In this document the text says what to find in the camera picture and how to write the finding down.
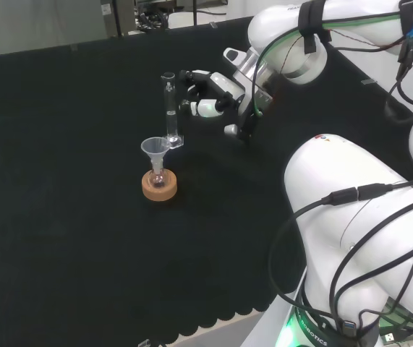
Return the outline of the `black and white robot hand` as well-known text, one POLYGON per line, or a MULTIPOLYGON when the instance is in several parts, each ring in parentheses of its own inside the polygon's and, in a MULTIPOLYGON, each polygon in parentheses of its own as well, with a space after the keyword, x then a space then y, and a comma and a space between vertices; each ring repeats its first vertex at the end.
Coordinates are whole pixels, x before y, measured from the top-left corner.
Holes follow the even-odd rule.
POLYGON ((213 119, 232 108, 239 123, 225 126, 224 133, 246 144, 250 142, 258 120, 257 111, 251 106, 250 87, 230 80, 220 72, 199 69, 182 70, 179 81, 187 88, 187 98, 179 106, 182 114, 213 119))

